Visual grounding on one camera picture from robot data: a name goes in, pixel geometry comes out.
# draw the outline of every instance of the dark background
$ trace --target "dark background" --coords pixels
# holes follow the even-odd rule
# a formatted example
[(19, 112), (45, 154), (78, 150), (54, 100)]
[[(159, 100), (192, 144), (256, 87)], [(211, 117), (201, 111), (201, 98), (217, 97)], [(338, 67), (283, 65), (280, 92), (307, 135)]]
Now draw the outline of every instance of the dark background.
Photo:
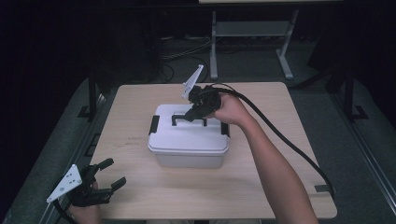
[[(114, 77), (149, 82), (161, 63), (158, 37), (210, 35), (210, 10), (98, 11), (87, 9), (98, 6), (95, 1), (82, 2), (0, 3), (0, 219), (72, 94), (89, 74), (95, 74), (101, 91), (121, 84), (114, 80), (122, 78)], [(325, 13), (301, 10), (293, 38), (321, 36), (309, 65), (325, 71), (342, 63), (366, 85), (396, 126), (396, 18), (391, 9), (374, 1), (346, 1)], [(265, 15), (281, 14), (273, 11)], [(262, 13), (256, 10), (249, 15), (255, 19)]]

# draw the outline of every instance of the white plastic storage box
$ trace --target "white plastic storage box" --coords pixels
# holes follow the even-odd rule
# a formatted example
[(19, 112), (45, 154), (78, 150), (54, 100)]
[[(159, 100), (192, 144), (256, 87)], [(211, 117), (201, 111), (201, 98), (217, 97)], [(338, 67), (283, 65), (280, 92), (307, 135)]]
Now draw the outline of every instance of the white plastic storage box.
[(178, 119), (191, 105), (160, 105), (153, 116), (148, 148), (166, 167), (220, 168), (229, 145), (229, 126), (218, 119)]

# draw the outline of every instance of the background table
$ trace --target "background table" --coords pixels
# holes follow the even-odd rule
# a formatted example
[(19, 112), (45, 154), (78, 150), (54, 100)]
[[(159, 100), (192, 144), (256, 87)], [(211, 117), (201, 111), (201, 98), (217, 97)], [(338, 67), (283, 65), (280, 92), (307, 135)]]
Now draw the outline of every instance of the background table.
[[(246, 95), (275, 126), (314, 161), (315, 156), (283, 83), (230, 83)], [(181, 84), (121, 86), (92, 157), (92, 164), (113, 158), (97, 174), (100, 188), (125, 176), (127, 183), (102, 206), (103, 218), (274, 218), (248, 141), (230, 127), (230, 148), (219, 169), (161, 167), (148, 149), (151, 118), (158, 105), (187, 104)], [(318, 217), (336, 216), (324, 181), (262, 122), (262, 127), (303, 180)]]

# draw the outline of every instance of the box lid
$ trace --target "box lid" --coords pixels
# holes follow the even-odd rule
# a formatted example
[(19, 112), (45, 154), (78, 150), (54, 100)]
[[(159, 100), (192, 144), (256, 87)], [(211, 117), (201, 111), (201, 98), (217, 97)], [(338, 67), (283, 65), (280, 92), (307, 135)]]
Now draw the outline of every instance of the box lid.
[(229, 145), (228, 124), (218, 119), (189, 122), (174, 119), (184, 115), (192, 105), (159, 105), (153, 117), (148, 148), (156, 154), (216, 156), (224, 154)]

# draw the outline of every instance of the person's left hand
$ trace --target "person's left hand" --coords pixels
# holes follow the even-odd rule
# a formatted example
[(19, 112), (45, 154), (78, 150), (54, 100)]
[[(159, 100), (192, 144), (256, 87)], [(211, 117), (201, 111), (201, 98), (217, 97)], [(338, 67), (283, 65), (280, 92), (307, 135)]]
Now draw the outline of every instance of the person's left hand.
[[(98, 189), (98, 183), (92, 183), (93, 189)], [(99, 224), (102, 222), (99, 204), (87, 207), (77, 207), (70, 205), (69, 212), (76, 219), (78, 224)]]

